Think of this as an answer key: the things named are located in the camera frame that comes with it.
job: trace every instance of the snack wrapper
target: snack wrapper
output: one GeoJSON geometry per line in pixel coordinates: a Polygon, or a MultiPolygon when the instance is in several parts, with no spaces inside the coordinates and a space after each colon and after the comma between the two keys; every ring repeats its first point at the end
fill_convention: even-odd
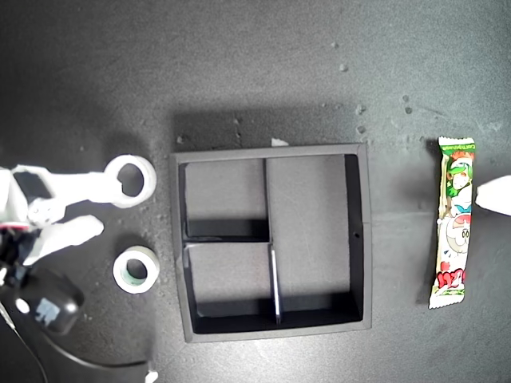
{"type": "Polygon", "coordinates": [[[438,207],[437,277],[430,309],[465,297],[465,265],[472,219],[472,178],[476,145],[471,138],[440,137],[442,178],[438,207]]]}

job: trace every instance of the gray table surface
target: gray table surface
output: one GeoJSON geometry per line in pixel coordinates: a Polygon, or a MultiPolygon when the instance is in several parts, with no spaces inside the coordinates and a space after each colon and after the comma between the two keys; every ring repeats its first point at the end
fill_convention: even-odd
{"type": "MultiPolygon", "coordinates": [[[[131,152],[160,177],[141,207],[69,210],[91,211],[106,230],[43,261],[88,296],[87,318],[60,344],[103,362],[151,357],[161,382],[511,381],[511,218],[474,208],[465,301],[426,306],[434,140],[476,140],[476,186],[511,170],[510,1],[4,0],[0,36],[2,165],[85,172],[131,152]],[[373,328],[187,345],[168,155],[267,147],[272,137],[368,143],[373,328]],[[130,243],[147,243],[161,261],[158,284],[140,296],[111,275],[130,243]]],[[[36,381],[36,365],[3,324],[0,338],[2,382],[36,381]]],[[[129,381],[42,353],[53,381],[129,381]]]]}

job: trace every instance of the dark gray surface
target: dark gray surface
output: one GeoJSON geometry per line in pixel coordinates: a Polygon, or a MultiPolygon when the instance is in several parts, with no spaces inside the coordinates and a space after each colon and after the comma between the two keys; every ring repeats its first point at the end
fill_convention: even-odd
{"type": "Polygon", "coordinates": [[[344,156],[276,158],[267,166],[283,311],[330,308],[332,294],[350,289],[344,156]]]}
{"type": "MultiPolygon", "coordinates": [[[[428,139],[472,136],[476,186],[511,169],[510,1],[18,0],[0,7],[2,164],[101,170],[133,152],[160,176],[140,208],[71,211],[90,210],[107,228],[45,261],[89,297],[92,320],[62,344],[110,362],[153,354],[164,382],[511,380],[510,218],[474,208],[465,301],[426,308],[439,163],[428,139]],[[366,107],[362,115],[357,105],[366,107]],[[165,158],[179,135],[179,150],[264,147],[272,136],[291,144],[368,142],[372,330],[184,344],[165,158]],[[133,243],[127,234],[160,256],[160,282],[142,296],[127,295],[111,276],[115,255],[133,243]]],[[[35,365],[0,328],[2,345],[13,347],[0,362],[2,381],[35,381],[35,365]],[[7,378],[14,371],[20,375],[7,378]]],[[[63,363],[50,366],[70,373],[63,363]]]]}
{"type": "Polygon", "coordinates": [[[205,243],[188,254],[199,316],[256,315],[260,300],[273,307],[267,243],[205,243]]]}
{"type": "Polygon", "coordinates": [[[188,164],[187,235],[269,239],[263,160],[188,164]]]}

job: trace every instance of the tape roll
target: tape roll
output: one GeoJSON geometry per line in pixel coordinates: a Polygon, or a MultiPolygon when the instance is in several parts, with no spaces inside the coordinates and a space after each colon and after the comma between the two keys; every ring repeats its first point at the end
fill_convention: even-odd
{"type": "Polygon", "coordinates": [[[118,200],[112,201],[114,206],[126,209],[133,207],[146,201],[151,195],[153,195],[156,189],[156,171],[149,161],[144,157],[131,156],[129,154],[118,156],[110,161],[105,168],[105,174],[117,178],[119,172],[125,165],[133,165],[141,171],[142,177],[144,178],[144,186],[142,186],[141,192],[132,197],[121,192],[118,200]]]}
{"type": "Polygon", "coordinates": [[[143,246],[133,246],[119,255],[113,263],[113,277],[117,285],[130,294],[141,294],[153,287],[160,273],[158,258],[143,246]],[[133,277],[128,271],[128,261],[136,259],[144,265],[147,277],[143,279],[133,277]]]}

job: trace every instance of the black tray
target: black tray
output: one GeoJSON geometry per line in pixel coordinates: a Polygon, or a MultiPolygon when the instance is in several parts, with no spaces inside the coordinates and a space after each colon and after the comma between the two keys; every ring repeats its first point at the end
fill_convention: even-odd
{"type": "Polygon", "coordinates": [[[172,156],[187,342],[369,329],[366,146],[172,156]]]}

